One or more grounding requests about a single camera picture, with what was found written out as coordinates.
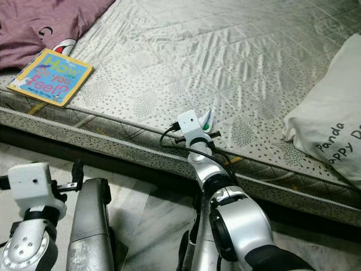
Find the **floor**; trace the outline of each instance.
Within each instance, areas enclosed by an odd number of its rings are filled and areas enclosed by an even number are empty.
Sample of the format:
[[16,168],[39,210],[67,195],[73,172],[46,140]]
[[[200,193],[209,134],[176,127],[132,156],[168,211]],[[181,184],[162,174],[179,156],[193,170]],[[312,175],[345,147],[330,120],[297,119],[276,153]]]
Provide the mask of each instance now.
[[[0,176],[14,165],[49,163],[53,180],[71,180],[72,162],[0,143]],[[107,178],[112,202],[109,220],[117,238],[118,270],[169,271],[178,263],[178,247],[193,218],[192,198],[159,189],[153,184],[85,166],[85,179]],[[52,270],[65,270],[67,246],[77,194],[69,193],[67,215],[58,224],[59,256]],[[0,243],[19,220],[9,190],[0,191]],[[272,222],[275,243],[308,261],[318,271],[360,271],[361,244],[315,234]]]

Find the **book cover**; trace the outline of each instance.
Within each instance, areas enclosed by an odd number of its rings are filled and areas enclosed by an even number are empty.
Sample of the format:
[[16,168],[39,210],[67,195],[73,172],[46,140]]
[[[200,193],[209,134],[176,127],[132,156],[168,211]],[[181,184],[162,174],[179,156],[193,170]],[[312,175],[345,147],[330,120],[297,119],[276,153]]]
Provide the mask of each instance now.
[[27,96],[65,106],[93,67],[50,49],[42,50],[7,86]]

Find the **bed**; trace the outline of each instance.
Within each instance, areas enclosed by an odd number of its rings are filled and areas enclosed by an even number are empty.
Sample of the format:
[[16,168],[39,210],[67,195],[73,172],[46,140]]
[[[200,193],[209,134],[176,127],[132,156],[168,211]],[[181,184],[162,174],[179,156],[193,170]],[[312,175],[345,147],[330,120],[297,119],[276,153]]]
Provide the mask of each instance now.
[[215,145],[249,194],[361,226],[360,191],[280,139],[360,31],[356,0],[116,1],[71,53],[95,71],[70,104],[10,92],[16,73],[2,72],[0,124],[195,178],[185,153],[158,142],[181,112],[212,109]]

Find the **pillow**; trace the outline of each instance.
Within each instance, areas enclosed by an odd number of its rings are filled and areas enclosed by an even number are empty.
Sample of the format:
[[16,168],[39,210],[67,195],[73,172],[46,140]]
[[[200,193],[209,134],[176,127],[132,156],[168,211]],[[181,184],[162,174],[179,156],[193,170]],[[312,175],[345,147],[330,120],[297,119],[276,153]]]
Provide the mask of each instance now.
[[282,139],[330,164],[361,189],[361,36],[334,56],[324,78],[284,118]]

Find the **purple cloth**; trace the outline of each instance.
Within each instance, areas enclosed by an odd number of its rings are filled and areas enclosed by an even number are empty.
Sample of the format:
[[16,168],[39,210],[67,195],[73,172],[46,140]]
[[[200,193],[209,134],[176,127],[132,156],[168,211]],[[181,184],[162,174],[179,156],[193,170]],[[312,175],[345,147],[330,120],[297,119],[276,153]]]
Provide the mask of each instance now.
[[69,54],[114,0],[1,0],[0,70],[24,68],[44,48]]

